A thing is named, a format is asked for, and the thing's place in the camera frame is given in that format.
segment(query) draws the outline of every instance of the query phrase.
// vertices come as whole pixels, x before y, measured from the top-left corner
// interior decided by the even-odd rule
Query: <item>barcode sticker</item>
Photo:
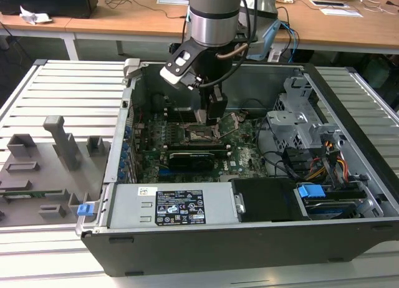
[[[155,196],[158,191],[158,187],[139,187],[138,196]]]

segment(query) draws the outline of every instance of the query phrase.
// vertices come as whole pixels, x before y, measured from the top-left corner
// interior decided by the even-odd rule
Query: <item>paper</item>
[[[357,11],[348,11],[344,9],[321,9],[323,14],[332,16],[347,16],[347,17],[363,17]]]
[[[52,22],[52,19],[50,19],[49,15],[47,14],[35,14],[34,12],[29,12],[23,9],[22,6],[19,8],[21,9],[19,17],[23,18],[25,22],[31,23],[32,25],[35,25],[36,23]]]

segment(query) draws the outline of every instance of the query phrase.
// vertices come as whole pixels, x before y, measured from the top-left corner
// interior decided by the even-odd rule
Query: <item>motherboard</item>
[[[182,115],[172,119],[154,114],[143,119],[133,142],[138,182],[227,182],[266,177],[256,145],[256,125],[256,119],[247,120],[245,114],[234,112],[214,126]]]

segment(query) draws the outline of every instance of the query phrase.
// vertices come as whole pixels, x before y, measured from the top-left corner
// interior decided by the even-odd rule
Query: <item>document on desk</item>
[[[347,17],[361,17],[363,16],[357,11],[348,11],[345,9],[320,9],[325,15],[332,16],[347,16]]]

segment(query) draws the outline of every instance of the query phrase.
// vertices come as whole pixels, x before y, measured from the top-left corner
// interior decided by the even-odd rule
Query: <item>side panel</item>
[[[82,241],[114,277],[351,261],[399,222],[98,235]]]

